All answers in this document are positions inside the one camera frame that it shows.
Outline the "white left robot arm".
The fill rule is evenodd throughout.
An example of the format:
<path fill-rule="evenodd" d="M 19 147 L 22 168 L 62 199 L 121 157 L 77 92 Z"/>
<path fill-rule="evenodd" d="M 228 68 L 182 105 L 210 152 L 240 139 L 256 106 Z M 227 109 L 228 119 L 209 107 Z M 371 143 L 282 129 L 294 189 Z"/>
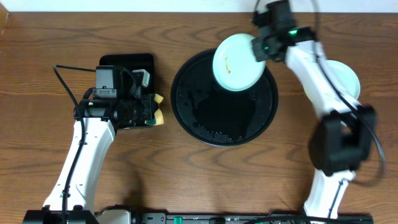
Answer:
<path fill-rule="evenodd" d="M 73 140 L 57 183 L 40 210 L 28 210 L 24 223 L 139 223 L 131 208 L 114 205 L 94 210 L 95 192 L 107 151 L 119 129 L 136 121 L 163 124 L 163 97 L 151 93 L 138 98 L 101 98 L 87 91 L 76 111 Z"/>

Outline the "green and yellow sponge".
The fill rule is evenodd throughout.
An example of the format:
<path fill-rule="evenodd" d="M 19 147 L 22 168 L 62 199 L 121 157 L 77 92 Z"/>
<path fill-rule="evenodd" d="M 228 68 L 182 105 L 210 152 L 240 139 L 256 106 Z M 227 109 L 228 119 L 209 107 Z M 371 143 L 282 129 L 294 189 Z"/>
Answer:
<path fill-rule="evenodd" d="M 157 125 L 161 125 L 164 124 L 164 116 L 162 111 L 160 110 L 160 104 L 163 101 L 164 97 L 154 93 L 154 97 L 153 100 L 156 102 L 157 105 L 157 109 L 154 111 L 154 118 L 153 119 L 149 119 L 149 120 L 145 120 L 145 124 L 149 125 L 149 126 L 157 126 Z"/>

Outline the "mint green plate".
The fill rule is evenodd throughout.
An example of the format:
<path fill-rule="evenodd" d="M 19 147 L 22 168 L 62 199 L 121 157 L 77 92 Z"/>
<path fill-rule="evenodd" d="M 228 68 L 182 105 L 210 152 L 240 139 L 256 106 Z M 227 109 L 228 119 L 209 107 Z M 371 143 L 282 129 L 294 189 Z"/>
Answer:
<path fill-rule="evenodd" d="M 332 69 L 336 75 L 336 79 L 343 86 L 348 94 L 355 98 L 359 98 L 361 85 L 359 78 L 356 73 L 346 64 L 336 60 L 326 60 L 326 63 L 330 69 Z"/>
<path fill-rule="evenodd" d="M 213 74 L 218 84 L 229 91 L 252 87 L 262 76 L 266 63 L 257 62 L 251 34 L 235 34 L 220 43 L 213 57 Z"/>

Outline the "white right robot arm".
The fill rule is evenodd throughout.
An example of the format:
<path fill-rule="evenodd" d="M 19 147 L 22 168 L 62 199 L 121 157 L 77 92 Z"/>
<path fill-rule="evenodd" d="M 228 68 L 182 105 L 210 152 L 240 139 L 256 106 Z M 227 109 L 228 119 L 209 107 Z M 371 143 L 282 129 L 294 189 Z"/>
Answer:
<path fill-rule="evenodd" d="M 349 94 L 309 27 L 263 26 L 252 50 L 258 62 L 283 61 L 312 102 L 319 118 L 308 144 L 315 173 L 303 209 L 308 217 L 338 218 L 345 191 L 368 158 L 371 143 L 380 144 L 374 133 L 374 108 Z"/>

